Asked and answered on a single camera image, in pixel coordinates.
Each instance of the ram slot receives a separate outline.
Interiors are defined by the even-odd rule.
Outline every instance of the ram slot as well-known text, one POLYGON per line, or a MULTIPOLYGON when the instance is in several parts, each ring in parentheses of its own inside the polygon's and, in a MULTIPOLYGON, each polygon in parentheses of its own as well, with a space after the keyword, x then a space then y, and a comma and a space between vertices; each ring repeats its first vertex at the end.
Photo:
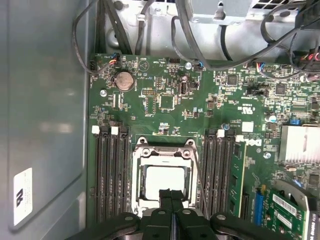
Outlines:
POLYGON ((212 186, 213 199, 212 199, 212 213, 215 214, 220 212, 221 209, 221 195, 222 195, 222 170, 224 162, 224 153, 225 153, 225 144, 226 141, 224 138, 217 139, 217 146, 215 151, 215 160, 214 160, 214 183, 212 186))
POLYGON ((217 136, 213 130, 208 130, 205 134, 203 155, 202 155, 202 182, 205 196, 201 196, 200 209, 204 212, 204 200, 208 205, 208 211, 212 213, 212 184, 214 182, 214 160, 217 147, 217 136))
POLYGON ((235 147, 235 137, 234 136, 227 136, 223 140, 225 142, 224 146, 224 155, 223 155, 223 162, 222 162, 222 170, 220 174, 221 178, 221 198, 220 198, 220 209, 219 212, 226 212, 227 205, 228 205, 228 196, 229 196, 229 178, 230 178, 230 167, 231 167, 231 160, 234 152, 235 147))
POLYGON ((109 135, 110 144, 107 152, 107 171, 106 171, 106 217, 110 218, 116 214, 115 206, 117 199, 118 185, 118 158, 119 158, 119 138, 118 135, 109 135))
POLYGON ((102 223, 106 220, 106 157, 108 146, 108 132, 104 127, 96 138, 96 221, 102 223))
POLYGON ((129 129, 127 127, 121 127, 119 131, 119 158, 118 158, 118 170, 117 170, 117 198, 116 198, 116 214, 127 212, 128 201, 130 195, 130 185, 128 180, 128 168, 129 168, 129 129))

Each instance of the screw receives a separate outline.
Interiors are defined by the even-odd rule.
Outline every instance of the screw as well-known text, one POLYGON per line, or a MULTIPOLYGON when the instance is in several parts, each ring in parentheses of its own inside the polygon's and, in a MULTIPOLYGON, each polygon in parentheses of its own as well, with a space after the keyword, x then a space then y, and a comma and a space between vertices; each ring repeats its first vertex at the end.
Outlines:
POLYGON ((143 149, 143 155, 149 155, 150 154, 150 150, 148 148, 143 149))
POLYGON ((266 152, 263 154, 263 157, 264 157, 265 159, 269 159, 269 158, 271 158, 271 153, 266 151, 266 152))
POLYGON ((107 90, 101 89, 100 96, 103 97, 103 98, 106 97, 107 96, 107 90))
POLYGON ((192 69, 192 63, 191 62, 186 62, 184 67, 185 67, 185 69, 190 70, 190 69, 192 69))
POLYGON ((216 218, 219 220, 226 220, 227 219, 226 216, 220 215, 220 214, 218 216, 216 216, 216 218))
POLYGON ((184 157, 189 157, 190 156, 190 151, 189 150, 184 150, 183 151, 183 156, 184 157))
POLYGON ((183 213, 183 214, 191 214, 191 211, 188 210, 188 209, 185 209, 185 210, 182 211, 182 213, 183 213))

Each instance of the capacitor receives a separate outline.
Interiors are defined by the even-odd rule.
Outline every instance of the capacitor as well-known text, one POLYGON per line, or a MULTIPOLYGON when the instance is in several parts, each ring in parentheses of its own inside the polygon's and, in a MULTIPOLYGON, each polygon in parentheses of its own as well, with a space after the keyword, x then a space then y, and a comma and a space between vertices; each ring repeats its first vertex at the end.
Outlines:
POLYGON ((271 158, 271 153, 266 151, 266 152, 263 154, 263 157, 264 157, 265 159, 269 159, 269 158, 271 158))
POLYGON ((228 131, 230 129, 230 125, 228 123, 222 123, 221 128, 225 131, 228 131))
POLYGON ((187 69, 187 70, 192 69, 192 63, 191 63, 191 62, 186 62, 186 63, 184 64, 184 68, 187 69))
POLYGON ((275 123, 275 122, 277 122, 277 117, 275 115, 267 115, 267 116, 265 116, 264 120, 267 123, 275 123))

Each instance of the connector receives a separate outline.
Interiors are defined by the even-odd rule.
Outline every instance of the connector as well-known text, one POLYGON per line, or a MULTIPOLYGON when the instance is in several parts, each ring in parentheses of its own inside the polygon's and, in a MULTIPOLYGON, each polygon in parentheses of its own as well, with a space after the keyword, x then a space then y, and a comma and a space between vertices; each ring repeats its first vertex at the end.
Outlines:
POLYGON ((306 0, 295 17, 295 28, 320 30, 320 0, 306 0))

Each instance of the integrated circuit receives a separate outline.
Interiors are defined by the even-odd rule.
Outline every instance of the integrated circuit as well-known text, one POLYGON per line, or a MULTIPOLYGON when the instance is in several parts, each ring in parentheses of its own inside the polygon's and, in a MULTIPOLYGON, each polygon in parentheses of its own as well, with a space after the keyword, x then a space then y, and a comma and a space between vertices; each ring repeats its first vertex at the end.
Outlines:
POLYGON ((279 83, 275 85, 275 95, 286 95, 287 85, 279 83))
POLYGON ((228 86, 237 86, 238 85, 238 76, 237 75, 228 75, 226 77, 226 84, 228 86))

